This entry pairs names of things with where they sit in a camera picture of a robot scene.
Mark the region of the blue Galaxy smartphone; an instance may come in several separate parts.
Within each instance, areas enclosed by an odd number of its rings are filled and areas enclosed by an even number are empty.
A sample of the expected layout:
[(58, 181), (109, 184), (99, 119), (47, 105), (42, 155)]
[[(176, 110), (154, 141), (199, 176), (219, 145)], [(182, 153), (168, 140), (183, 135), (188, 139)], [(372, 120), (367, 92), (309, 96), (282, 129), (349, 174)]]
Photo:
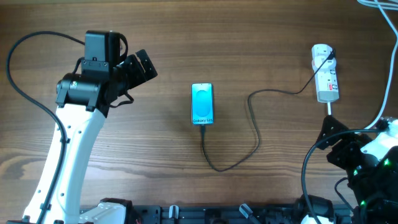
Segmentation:
[(194, 125), (213, 124), (213, 85), (211, 83), (192, 84), (192, 123)]

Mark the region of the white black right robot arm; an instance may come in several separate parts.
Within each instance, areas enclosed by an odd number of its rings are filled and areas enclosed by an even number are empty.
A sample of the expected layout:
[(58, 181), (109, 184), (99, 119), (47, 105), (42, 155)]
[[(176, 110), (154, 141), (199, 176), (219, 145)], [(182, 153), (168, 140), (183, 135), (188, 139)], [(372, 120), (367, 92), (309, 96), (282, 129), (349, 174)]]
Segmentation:
[(349, 207), (352, 223), (397, 223), (397, 120), (380, 118), (370, 129), (349, 129), (336, 118), (324, 118), (320, 134), (302, 165), (302, 223), (336, 223), (330, 201), (307, 191), (306, 174), (316, 149), (330, 147), (329, 163), (346, 172), (357, 207)]

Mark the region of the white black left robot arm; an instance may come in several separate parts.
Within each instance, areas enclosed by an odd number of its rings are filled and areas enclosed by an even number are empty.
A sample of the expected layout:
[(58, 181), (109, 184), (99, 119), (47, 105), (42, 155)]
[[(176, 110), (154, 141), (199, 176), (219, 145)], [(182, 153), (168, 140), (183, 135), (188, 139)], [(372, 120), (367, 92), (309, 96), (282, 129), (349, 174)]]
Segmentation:
[(156, 77), (146, 51), (129, 54), (124, 35), (89, 30), (85, 54), (56, 87), (57, 109), (52, 143), (37, 189), (25, 208), (22, 223), (140, 223), (132, 202), (104, 198), (87, 212), (80, 197), (96, 138), (111, 108), (134, 100), (129, 90)]

